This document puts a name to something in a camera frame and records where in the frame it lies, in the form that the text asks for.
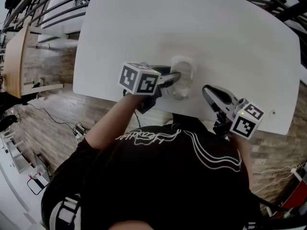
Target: wooden board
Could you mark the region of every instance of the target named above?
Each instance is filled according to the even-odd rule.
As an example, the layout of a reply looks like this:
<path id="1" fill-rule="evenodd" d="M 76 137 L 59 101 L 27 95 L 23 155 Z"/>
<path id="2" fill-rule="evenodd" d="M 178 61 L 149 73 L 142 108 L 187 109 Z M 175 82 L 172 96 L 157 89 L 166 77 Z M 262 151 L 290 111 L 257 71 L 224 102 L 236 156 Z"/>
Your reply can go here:
<path id="1" fill-rule="evenodd" d="M 4 89 L 7 93 L 21 98 L 22 64 L 28 25 L 25 25 L 7 44 L 5 51 Z"/>
<path id="2" fill-rule="evenodd" d="M 264 109 L 260 130 L 288 132 L 299 86 L 299 39 L 246 0 L 91 0 L 73 90 L 118 101 L 123 62 L 170 65 L 174 56 L 198 63 L 191 98 L 164 95 L 154 108 L 215 120 L 201 90 L 218 85 Z"/>

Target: backpack strap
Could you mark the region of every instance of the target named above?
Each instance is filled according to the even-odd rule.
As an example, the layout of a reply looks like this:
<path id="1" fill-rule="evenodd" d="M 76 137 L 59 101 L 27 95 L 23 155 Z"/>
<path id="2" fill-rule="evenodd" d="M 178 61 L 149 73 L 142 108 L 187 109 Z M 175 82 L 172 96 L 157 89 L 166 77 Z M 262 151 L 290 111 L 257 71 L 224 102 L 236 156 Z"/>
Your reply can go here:
<path id="1" fill-rule="evenodd" d="M 50 215 L 50 230 L 81 230 L 80 199 L 80 194 L 76 194 L 58 202 Z"/>

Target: red object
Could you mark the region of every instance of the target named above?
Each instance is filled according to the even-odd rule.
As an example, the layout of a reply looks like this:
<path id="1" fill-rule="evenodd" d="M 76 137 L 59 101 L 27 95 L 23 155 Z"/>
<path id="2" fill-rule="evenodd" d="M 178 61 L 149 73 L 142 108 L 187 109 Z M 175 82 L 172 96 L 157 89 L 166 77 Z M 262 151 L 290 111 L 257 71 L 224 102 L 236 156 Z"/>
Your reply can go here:
<path id="1" fill-rule="evenodd" d="M 283 204 L 282 208 L 291 209 L 299 207 L 304 204 L 305 199 L 307 198 L 307 184 L 302 180 L 293 193 L 288 197 L 288 199 Z"/>

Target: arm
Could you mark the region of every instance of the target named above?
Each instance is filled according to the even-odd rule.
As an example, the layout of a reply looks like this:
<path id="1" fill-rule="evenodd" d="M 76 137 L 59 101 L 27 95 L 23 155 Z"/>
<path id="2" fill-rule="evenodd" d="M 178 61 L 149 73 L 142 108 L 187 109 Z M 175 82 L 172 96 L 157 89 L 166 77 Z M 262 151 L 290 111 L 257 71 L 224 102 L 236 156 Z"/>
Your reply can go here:
<path id="1" fill-rule="evenodd" d="M 143 95 L 125 95 L 88 132 L 85 137 L 88 144 L 95 149 L 105 149 L 117 137 L 124 134 L 135 109 L 143 98 Z"/>
<path id="2" fill-rule="evenodd" d="M 248 171 L 249 188 L 251 189 L 253 186 L 252 162 L 250 157 L 251 145 L 246 139 L 235 134 L 228 135 L 228 137 L 230 138 L 230 142 L 238 149 L 245 164 L 245 167 Z"/>

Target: white graphic print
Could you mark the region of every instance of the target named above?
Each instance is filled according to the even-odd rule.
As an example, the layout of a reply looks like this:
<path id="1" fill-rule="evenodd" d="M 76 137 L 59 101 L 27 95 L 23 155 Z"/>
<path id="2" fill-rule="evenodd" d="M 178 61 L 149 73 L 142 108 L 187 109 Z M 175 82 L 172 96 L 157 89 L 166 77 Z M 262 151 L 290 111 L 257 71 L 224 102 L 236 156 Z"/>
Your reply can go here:
<path id="1" fill-rule="evenodd" d="M 169 134 L 165 134 L 165 133 L 151 133 L 151 132 L 143 132 L 140 129 L 136 129 L 133 130 L 131 132 L 128 132 L 125 135 L 122 135 L 117 139 L 122 140 L 122 139 L 134 139 L 134 144 L 137 145 L 145 145 L 148 146 L 152 143 L 154 143 L 156 140 L 159 141 L 159 144 L 161 144 L 162 142 L 170 142 L 173 141 L 174 139 L 176 139 L 177 135 L 181 133 L 181 129 L 178 129 L 176 131 L 176 133 L 169 135 Z"/>
<path id="2" fill-rule="evenodd" d="M 176 128 L 179 124 L 172 124 L 171 129 Z"/>
<path id="3" fill-rule="evenodd" d="M 233 158 L 233 157 L 229 157 L 229 156 L 224 156 L 224 157 L 215 157 L 211 154 L 209 154 L 201 145 L 201 143 L 199 142 L 198 140 L 198 137 L 195 133 L 192 133 L 192 132 L 189 132 L 189 131 L 184 131 L 188 136 L 191 137 L 192 139 L 192 143 L 193 143 L 193 147 L 194 147 L 194 150 L 195 150 L 195 153 L 198 157 L 198 159 L 202 162 L 203 165 L 205 165 L 207 168 L 209 169 L 212 169 L 212 170 L 218 170 L 218 169 L 221 169 L 221 168 L 228 168 L 228 169 L 231 169 L 233 170 L 234 172 L 239 172 L 240 171 L 240 167 L 241 167 L 241 157 L 240 157 L 240 153 L 238 152 L 238 155 L 239 155 L 239 160 Z M 202 155 L 202 157 L 204 159 L 206 159 L 207 161 L 211 162 L 211 163 L 220 163 L 220 162 L 229 162 L 229 163 L 232 163 L 234 164 L 235 168 L 233 167 L 229 167 L 229 166 L 219 166 L 219 167 L 210 167 L 209 165 L 207 165 L 202 159 L 201 157 L 199 157 L 198 155 L 198 152 Z"/>

